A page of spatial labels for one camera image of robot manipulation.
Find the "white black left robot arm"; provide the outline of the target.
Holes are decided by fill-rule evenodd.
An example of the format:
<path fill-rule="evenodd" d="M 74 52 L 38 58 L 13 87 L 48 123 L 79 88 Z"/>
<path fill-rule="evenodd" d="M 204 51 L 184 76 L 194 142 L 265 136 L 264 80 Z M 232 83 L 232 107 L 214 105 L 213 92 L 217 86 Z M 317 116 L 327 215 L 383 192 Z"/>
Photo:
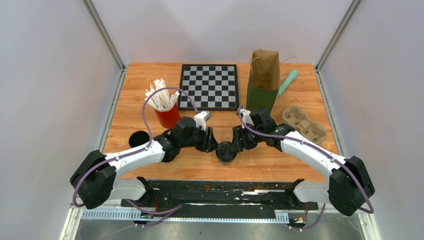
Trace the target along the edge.
<path fill-rule="evenodd" d="M 183 148 L 195 148 L 210 153 L 219 144 L 212 127 L 206 125 L 211 114 L 201 111 L 193 118 L 182 117 L 172 129 L 148 138 L 142 145 L 116 153 L 90 152 L 70 178 L 74 196 L 80 206 L 95 209 L 108 200 L 135 200 L 140 206 L 149 206 L 153 193 L 142 177 L 122 178 L 122 175 L 146 165 L 168 163 Z"/>

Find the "black cup lid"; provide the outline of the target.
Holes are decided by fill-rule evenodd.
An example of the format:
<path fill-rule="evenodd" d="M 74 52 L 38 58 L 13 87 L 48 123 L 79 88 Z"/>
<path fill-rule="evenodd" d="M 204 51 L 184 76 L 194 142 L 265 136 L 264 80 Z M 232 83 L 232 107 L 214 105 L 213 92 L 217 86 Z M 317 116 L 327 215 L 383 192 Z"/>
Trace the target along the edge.
<path fill-rule="evenodd" d="M 237 152 L 231 151 L 231 142 L 223 141 L 219 144 L 219 148 L 215 151 L 215 155 L 219 161 L 231 161 L 237 156 Z"/>

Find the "clear brown plastic cup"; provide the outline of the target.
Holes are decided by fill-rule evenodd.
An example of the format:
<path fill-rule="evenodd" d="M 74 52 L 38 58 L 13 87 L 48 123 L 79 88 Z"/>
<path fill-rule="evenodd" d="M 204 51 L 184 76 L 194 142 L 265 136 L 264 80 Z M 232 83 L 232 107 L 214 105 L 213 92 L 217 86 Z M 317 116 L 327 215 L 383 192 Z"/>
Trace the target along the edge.
<path fill-rule="evenodd" d="M 230 165 L 232 162 L 233 162 L 233 160 L 228 160 L 228 161 L 222 161 L 222 160 L 220 160 L 219 161 L 222 165 Z"/>

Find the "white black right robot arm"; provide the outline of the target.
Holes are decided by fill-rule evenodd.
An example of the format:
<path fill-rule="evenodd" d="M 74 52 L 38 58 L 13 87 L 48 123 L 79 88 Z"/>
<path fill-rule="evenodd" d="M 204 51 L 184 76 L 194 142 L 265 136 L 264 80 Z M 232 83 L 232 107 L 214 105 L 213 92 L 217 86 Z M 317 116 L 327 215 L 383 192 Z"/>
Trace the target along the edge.
<path fill-rule="evenodd" d="M 267 146 L 301 160 L 325 177 L 325 182 L 300 180 L 285 195 L 286 204 L 298 209 L 306 202 L 331 204 L 339 213 L 352 216 L 361 210 L 375 212 L 370 198 L 375 188 L 366 165 L 357 156 L 350 158 L 330 152 L 313 143 L 287 124 L 277 125 L 265 109 L 251 112 L 240 106 L 237 115 L 241 125 L 234 132 L 234 153 Z"/>

